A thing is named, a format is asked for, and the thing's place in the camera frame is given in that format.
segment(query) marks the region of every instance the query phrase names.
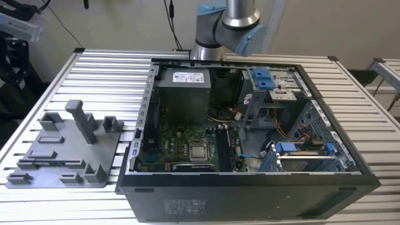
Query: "black cable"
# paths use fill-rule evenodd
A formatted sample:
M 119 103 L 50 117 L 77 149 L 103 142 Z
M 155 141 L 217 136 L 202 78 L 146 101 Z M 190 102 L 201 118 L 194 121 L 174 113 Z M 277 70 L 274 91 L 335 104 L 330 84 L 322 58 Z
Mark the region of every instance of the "black cable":
M 178 49 L 182 50 L 181 41 L 178 40 L 178 37 L 177 37 L 177 34 L 175 34 L 175 27 L 173 27 L 173 23 L 171 23 L 171 16 L 175 16 L 175 13 L 169 12 L 169 7 L 167 7 L 166 0 L 165 0 L 165 7 L 166 7 L 167 19 L 169 19 L 170 28 L 171 28 L 173 35 L 174 35 L 175 44 L 177 44 Z
M 391 109 L 393 109 L 393 107 L 394 107 L 394 105 L 395 105 L 395 102 L 397 102 L 397 101 L 393 101 L 393 103 L 390 104 L 389 111 L 391 111 Z
M 45 2 L 43 6 L 41 6 L 39 10 L 41 11 L 46 10 L 46 8 L 50 6 L 50 3 L 51 3 L 51 0 L 49 0 L 47 2 Z
M 385 81 L 385 79 L 382 79 L 382 81 L 381 81 L 381 83 L 379 83 L 379 85 L 378 85 L 378 87 L 377 87 L 377 89 L 375 89 L 375 92 L 374 92 L 374 97 L 375 97 L 375 94 L 377 94 L 377 92 L 378 92 L 378 89 L 381 88 L 381 85 L 382 85 L 382 83 L 383 83 L 383 81 Z
M 63 28 L 66 29 L 66 31 L 71 34 L 71 36 L 74 37 L 74 39 L 77 40 L 77 42 L 78 42 L 78 44 L 81 45 L 81 47 L 83 48 L 83 45 L 82 45 L 82 43 L 81 43 L 81 41 L 77 39 L 77 37 L 74 36 L 74 34 L 71 33 L 71 31 L 69 30 L 69 28 L 65 26 L 65 24 L 63 24 L 63 21 L 61 20 L 61 18 L 59 18 L 59 16 L 58 16 L 58 14 L 55 13 L 55 11 L 53 10 L 53 8 L 49 6 L 49 8 L 50 8 L 50 10 L 51 10 L 51 12 L 53 12 L 53 14 L 55 15 L 55 17 L 58 18 L 58 20 L 59 20 L 59 22 L 61 22 L 61 24 L 62 24 L 62 26 L 63 26 Z
M 170 19 L 171 19 L 171 24 L 173 24 L 174 38 L 175 38 L 177 43 L 181 46 L 181 49 L 183 49 L 181 41 L 179 41 L 179 39 L 177 37 L 177 33 L 175 33 L 174 17 L 175 17 L 175 6 L 174 6 L 173 0 L 170 0 Z

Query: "label sticker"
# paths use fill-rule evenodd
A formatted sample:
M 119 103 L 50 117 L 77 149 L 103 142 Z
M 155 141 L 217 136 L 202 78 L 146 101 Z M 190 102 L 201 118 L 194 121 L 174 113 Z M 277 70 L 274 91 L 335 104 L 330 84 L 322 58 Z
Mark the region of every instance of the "label sticker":
M 205 74 L 203 73 L 175 72 L 173 82 L 205 83 Z
M 237 115 L 235 115 L 235 119 L 237 119 L 237 120 L 241 120 L 241 118 L 242 118 L 242 113 L 238 112 Z

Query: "aluminum extrusion table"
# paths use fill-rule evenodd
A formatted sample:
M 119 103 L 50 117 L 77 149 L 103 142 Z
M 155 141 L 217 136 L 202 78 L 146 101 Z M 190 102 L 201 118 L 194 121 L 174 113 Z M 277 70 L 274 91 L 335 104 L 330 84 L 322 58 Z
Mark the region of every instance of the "aluminum extrusion table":
M 400 60 L 375 58 L 370 67 L 387 80 L 391 86 L 400 91 Z
M 151 58 L 186 59 L 189 54 L 105 50 L 74 53 L 0 151 L 0 222 L 26 221 L 41 225 L 54 225 L 55 220 L 58 225 L 139 223 L 126 196 L 117 195 L 114 190 L 125 149 L 133 139 Z M 343 65 L 329 57 L 310 56 L 243 58 L 231 54 L 229 60 L 303 65 L 383 186 L 327 221 L 219 224 L 400 224 L 400 124 Z M 94 113 L 97 119 L 111 114 L 126 121 L 109 185 L 102 189 L 7 189 L 7 176 L 42 129 L 38 119 L 45 112 L 59 112 L 65 119 L 71 119 L 71 114 L 65 112 L 70 99 L 82 99 L 86 112 Z

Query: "blue latch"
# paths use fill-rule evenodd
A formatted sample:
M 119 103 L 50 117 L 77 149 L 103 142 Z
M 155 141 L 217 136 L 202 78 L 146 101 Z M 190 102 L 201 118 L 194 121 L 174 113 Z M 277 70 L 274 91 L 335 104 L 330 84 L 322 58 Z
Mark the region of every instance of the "blue latch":
M 329 156 L 335 155 L 335 147 L 331 143 L 327 143 L 327 151 L 329 151 Z
M 271 77 L 271 73 L 270 73 L 269 69 L 254 67 L 253 77 L 255 79 L 255 82 L 258 83 L 258 87 L 261 90 L 274 90 L 275 89 L 275 82 Z
M 277 144 L 277 151 L 282 152 L 282 151 L 298 151 L 298 148 L 295 146 L 294 143 L 290 142 L 282 142 Z

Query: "cable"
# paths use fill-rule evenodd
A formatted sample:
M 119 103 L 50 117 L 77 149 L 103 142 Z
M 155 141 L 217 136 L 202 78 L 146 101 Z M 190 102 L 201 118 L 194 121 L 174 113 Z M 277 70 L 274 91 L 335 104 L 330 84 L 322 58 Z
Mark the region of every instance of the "cable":
M 217 122 L 219 122 L 219 123 L 234 122 L 233 120 L 221 120 L 221 119 L 217 119 L 217 118 L 214 118 L 213 116 L 210 116 L 209 114 L 207 114 L 207 117 L 209 117 L 211 120 L 214 120 L 214 121 L 217 121 Z
M 301 141 L 301 139 L 305 138 L 305 137 L 306 137 L 306 135 L 302 135 L 302 136 L 298 138 L 297 142 Z
M 50 3 L 51 3 L 51 0 L 49 0 L 47 2 L 45 2 L 43 6 L 41 6 L 39 10 L 41 11 L 46 10 L 46 8 L 50 6 Z
M 69 28 L 65 26 L 63 21 L 62 21 L 61 18 L 58 17 L 58 14 L 55 13 L 55 11 L 53 10 L 53 8 L 51 8 L 50 6 L 49 6 L 49 8 L 50 8 L 53 14 L 55 15 L 55 17 L 58 18 L 58 20 L 59 20 L 59 22 L 61 22 L 61 24 L 62 24 L 62 27 L 63 27 L 63 28 L 66 29 L 66 31 L 71 34 L 71 36 L 73 36 L 74 39 L 77 40 L 78 44 L 79 44 L 81 47 L 83 48 L 83 45 L 82 45 L 81 41 L 77 39 L 77 37 L 74 36 L 74 34 L 73 34 L 71 31 L 69 30 Z
M 289 137 L 289 136 L 286 135 L 286 133 L 283 132 L 283 130 L 282 130 L 282 128 L 281 128 L 281 123 L 279 123 L 279 121 L 278 121 L 277 108 L 274 109 L 274 117 L 275 117 L 275 127 L 277 127 L 278 133 L 279 133 L 285 138 L 290 139 L 293 142 L 297 141 L 297 139 L 294 139 L 294 138 L 291 138 L 291 137 Z
M 375 92 L 374 92 L 374 97 L 375 97 L 375 94 L 377 94 L 377 92 L 378 92 L 378 89 L 381 88 L 381 85 L 382 85 L 382 83 L 383 83 L 383 81 L 385 81 L 385 79 L 382 79 L 382 81 L 381 81 L 381 83 L 379 83 L 379 85 L 378 85 L 378 87 L 377 87 L 377 89 L 375 89 Z
M 391 109 L 393 109 L 393 107 L 394 107 L 394 105 L 395 105 L 395 100 L 393 101 L 393 103 L 390 104 L 390 107 L 389 107 L 389 111 L 391 111 Z
M 167 19 L 169 19 L 170 28 L 171 28 L 173 35 L 174 35 L 175 44 L 177 44 L 178 49 L 182 50 L 181 41 L 179 41 L 179 39 L 178 39 L 178 37 L 177 37 L 177 34 L 175 34 L 175 27 L 174 27 L 174 17 L 175 17 L 175 13 L 174 13 L 174 4 L 173 4 L 173 0 L 170 1 L 170 11 L 169 11 L 169 7 L 167 7 L 167 2 L 166 2 L 166 0 L 165 0 L 165 7 L 166 7 Z

